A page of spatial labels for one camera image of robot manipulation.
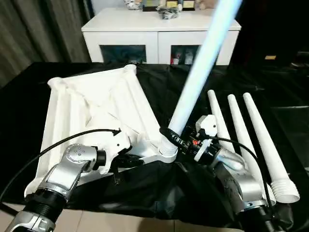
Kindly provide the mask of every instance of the black table cover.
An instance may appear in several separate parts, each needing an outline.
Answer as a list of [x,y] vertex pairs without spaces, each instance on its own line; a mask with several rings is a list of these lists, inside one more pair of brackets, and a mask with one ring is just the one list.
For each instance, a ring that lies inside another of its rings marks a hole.
[[[124,65],[100,63],[34,63],[0,90],[0,188],[41,148],[50,89],[47,81],[60,76],[92,73]],[[140,65],[137,77],[161,126],[167,126],[189,71],[188,66]],[[244,116],[255,151],[261,156],[252,124],[242,99],[250,92],[279,151],[300,201],[276,205],[288,231],[309,228],[309,70],[290,68],[228,69],[215,67],[187,123],[190,131],[201,115],[211,114],[207,90],[214,89],[232,139],[236,139],[227,96],[233,93]],[[10,203],[23,203],[23,192],[34,178],[31,165],[5,196]],[[215,227],[237,223],[218,180],[198,165],[179,155],[172,164],[154,162],[122,173],[115,186],[106,177],[76,189],[68,208],[111,212],[140,217],[180,219]]]

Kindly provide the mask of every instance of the cabinet door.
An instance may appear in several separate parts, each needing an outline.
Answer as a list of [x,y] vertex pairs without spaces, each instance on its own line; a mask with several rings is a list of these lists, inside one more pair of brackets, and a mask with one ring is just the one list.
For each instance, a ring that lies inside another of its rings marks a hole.
[[92,62],[158,63],[157,32],[84,32]]
[[[228,65],[230,63],[238,33],[239,31],[227,33],[217,57],[217,65]],[[207,34],[207,31],[159,32],[159,63],[171,64],[171,61],[176,58],[179,64],[190,64]]]

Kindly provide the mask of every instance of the white tube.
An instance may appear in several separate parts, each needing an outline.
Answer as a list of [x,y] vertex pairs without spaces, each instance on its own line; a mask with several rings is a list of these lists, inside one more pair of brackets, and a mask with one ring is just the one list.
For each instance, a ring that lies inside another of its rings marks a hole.
[[299,193],[290,180],[278,151],[267,131],[250,93],[243,95],[257,139],[260,143],[267,168],[272,180],[271,187],[275,198],[281,203],[294,203],[299,200]]
[[[208,98],[209,102],[211,104],[211,112],[216,118],[216,125],[218,130],[218,137],[225,138],[225,139],[231,139],[228,130],[226,128],[226,124],[223,118],[223,115],[221,113],[221,109],[216,97],[216,94],[213,90],[208,91]],[[231,152],[235,152],[234,147],[231,143],[225,142],[225,141],[219,141],[219,144],[226,148],[227,150]]]
[[[211,72],[221,45],[233,19],[235,18],[241,2],[242,0],[220,0],[217,4],[210,30],[204,43],[199,48],[198,55],[191,68],[169,124],[169,128],[179,135],[183,132],[195,103],[207,81],[208,75]],[[166,143],[169,142],[163,139],[159,148],[159,151],[163,156],[167,149],[171,148],[171,146]]]
[[[237,135],[238,142],[241,144],[245,145],[248,147],[254,154],[255,150],[252,145],[249,133],[247,131],[245,122],[243,121],[240,109],[238,107],[236,98],[233,94],[230,94],[228,97],[228,104],[230,106],[233,122],[234,122],[234,127]],[[246,163],[248,164],[248,168],[254,179],[260,184],[262,192],[263,192],[263,198],[266,200],[266,194],[265,194],[265,189],[264,189],[264,183],[263,183],[263,178],[261,174],[261,170],[259,168],[259,165],[255,161],[255,159],[252,157],[252,155],[246,151],[244,148],[240,148],[241,154],[243,158],[245,159]],[[274,205],[276,204],[276,199],[275,196],[272,192],[271,187],[267,184],[267,189],[269,192],[269,197],[271,200],[271,204]]]

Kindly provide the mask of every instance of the white cabinet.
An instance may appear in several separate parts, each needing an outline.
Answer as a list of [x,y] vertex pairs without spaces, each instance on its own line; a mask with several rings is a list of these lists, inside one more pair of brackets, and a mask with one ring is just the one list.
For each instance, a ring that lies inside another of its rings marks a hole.
[[[82,32],[93,62],[170,64],[175,52],[197,51],[207,36],[212,13],[213,10],[182,12],[178,18],[163,20],[157,12],[106,8]],[[240,29],[234,20],[217,65],[229,64]]]

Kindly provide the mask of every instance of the light blue tube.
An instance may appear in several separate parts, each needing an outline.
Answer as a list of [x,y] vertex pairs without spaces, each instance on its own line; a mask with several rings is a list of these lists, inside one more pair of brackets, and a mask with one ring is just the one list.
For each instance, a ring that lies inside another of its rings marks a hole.
[[195,103],[207,81],[222,43],[242,0],[220,0],[213,15],[210,30],[191,68],[178,100],[169,128],[181,135]]

